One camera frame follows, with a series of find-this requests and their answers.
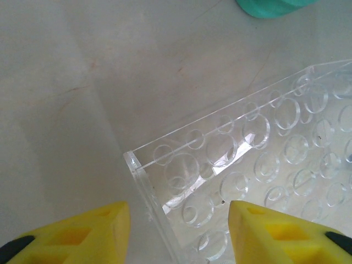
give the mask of clear acrylic box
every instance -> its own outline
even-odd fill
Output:
[[[232,200],[352,236],[352,60],[319,64],[124,154],[175,263],[234,262]]]

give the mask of scratch mark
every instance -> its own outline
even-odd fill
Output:
[[[97,59],[95,58],[93,62],[90,64],[90,69],[89,71],[94,70],[97,67]]]
[[[57,127],[58,122],[59,122],[59,120],[60,120],[60,117],[61,117],[62,113],[63,113],[64,110],[73,102],[74,98],[75,98],[75,95],[73,95],[69,100],[67,100],[66,103],[64,103],[64,104],[60,107],[59,111],[58,111],[57,114],[56,114],[56,118],[55,118],[54,124],[53,124],[53,126],[50,128],[50,131],[49,131],[48,135],[51,134],[51,132],[54,130],[54,128]]]
[[[67,91],[64,91],[64,92],[62,92],[62,93],[59,93],[59,94],[57,94],[57,95],[55,95],[55,96],[65,95],[65,94],[68,94],[69,92],[78,91],[78,90],[87,88],[87,87],[89,87],[89,86],[90,86],[90,85],[86,85],[86,86],[82,86],[82,87],[71,88],[71,89],[69,89],[69,90],[67,90]]]
[[[209,7],[207,10],[205,10],[203,13],[201,13],[199,16],[197,16],[191,24],[193,24],[198,18],[200,18],[201,16],[205,15],[206,13],[208,13],[211,9],[213,9],[214,7],[216,7],[218,4],[220,4],[222,0],[219,0],[218,2],[216,2],[212,7]]]

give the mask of circular hole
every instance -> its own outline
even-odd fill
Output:
[[[221,207],[225,202],[222,200],[219,191],[216,191],[210,195],[211,200],[213,201],[214,207]]]
[[[338,123],[342,131],[344,132],[352,132],[352,120],[351,120],[351,113],[352,113],[352,105],[345,106],[341,109],[339,116],[338,116]]]
[[[213,168],[210,164],[208,163],[203,163],[200,166],[200,177],[203,178],[203,180],[210,180],[215,176]]]
[[[308,124],[309,122],[311,122],[313,120],[313,114],[308,112],[305,107],[300,109],[301,109],[301,115],[299,118],[299,122],[301,124]]]
[[[233,120],[231,119],[231,117],[228,115],[221,116],[216,126],[217,130],[221,134],[230,133],[234,129],[234,127],[235,127],[235,124],[233,123]]]
[[[263,152],[254,163],[255,178],[261,183],[275,180],[280,168],[278,157],[269,152]]]
[[[348,163],[352,163],[352,139],[349,139],[345,145],[344,150],[345,160]]]
[[[164,175],[171,188],[186,189],[199,177],[198,161],[188,153],[176,154],[165,166]]]
[[[282,186],[271,188],[264,199],[264,206],[270,209],[285,212],[289,201],[289,193]]]
[[[213,214],[214,204],[208,195],[191,194],[182,206],[184,222],[196,228],[209,222]]]
[[[197,220],[197,209],[193,206],[184,208],[183,220],[186,224],[193,224]]]
[[[312,141],[317,147],[328,146],[335,130],[327,119],[320,119],[313,128]]]
[[[224,254],[227,243],[228,240],[224,231],[210,231],[201,236],[198,251],[209,261],[214,261]]]
[[[307,84],[310,82],[310,78],[307,74],[301,76],[293,85],[293,94],[295,96],[302,96],[306,92]]]
[[[225,202],[242,200],[248,193],[248,178],[240,172],[226,175],[220,183],[220,195]]]
[[[244,106],[243,114],[246,116],[247,120],[254,120],[257,118],[260,109],[258,105],[253,102],[249,102]]]
[[[293,179],[293,190],[299,196],[307,196],[312,193],[315,187],[316,176],[309,169],[302,169],[297,172]]]
[[[323,214],[323,206],[320,200],[312,199],[303,206],[301,217],[311,222],[317,222]]]
[[[282,103],[281,96],[282,96],[281,93],[277,90],[274,90],[269,94],[270,105],[273,108],[277,108],[279,105],[281,105]]]
[[[290,133],[291,133],[291,129],[289,129],[289,130],[283,130],[283,129],[281,129],[281,128],[279,128],[278,126],[276,127],[276,131],[277,131],[277,134],[279,135],[279,136],[288,136]]]
[[[320,162],[320,175],[325,179],[334,178],[340,171],[341,159],[334,152],[327,153]]]
[[[204,233],[200,239],[199,239],[199,242],[198,242],[198,252],[203,250],[209,243],[209,236],[207,233]]]
[[[202,148],[204,145],[203,133],[198,129],[194,129],[188,132],[186,136],[186,143],[193,150],[198,150]]]
[[[342,204],[346,197],[346,187],[342,183],[334,183],[329,187],[326,194],[328,206],[333,207]]]
[[[237,143],[228,134],[211,136],[206,145],[206,156],[213,167],[225,167],[235,159]]]
[[[322,112],[328,103],[329,94],[320,84],[310,84],[305,96],[307,111],[316,114]]]
[[[170,162],[174,152],[172,148],[168,145],[160,145],[153,152],[153,158],[155,163],[164,166]]]
[[[352,91],[352,72],[337,72],[334,78],[333,87],[333,94],[337,99],[344,99],[348,97]]]
[[[263,149],[269,140],[269,121],[263,115],[258,114],[257,118],[245,121],[241,133],[243,140],[248,145],[256,149]]]
[[[171,209],[177,209],[181,207],[183,200],[185,200],[185,193],[175,188],[169,188],[169,192],[173,195],[173,197],[165,203],[166,206]]]
[[[294,135],[290,137],[284,146],[284,157],[290,164],[301,163],[308,154],[308,141],[304,136]]]
[[[287,189],[289,189],[290,191],[292,191],[293,188],[293,179],[296,176],[295,172],[290,172],[287,176],[286,176],[286,181],[285,181],[285,186]]]
[[[275,111],[275,123],[283,130],[292,129],[297,125],[300,107],[296,100],[285,98]]]

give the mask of white table surface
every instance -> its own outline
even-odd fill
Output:
[[[260,20],[234,0],[0,2],[0,244],[117,200],[127,263],[171,263],[122,154],[316,63],[352,2]]]

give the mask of teal object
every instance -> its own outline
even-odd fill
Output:
[[[238,5],[256,18],[277,18],[317,0],[237,0]]]

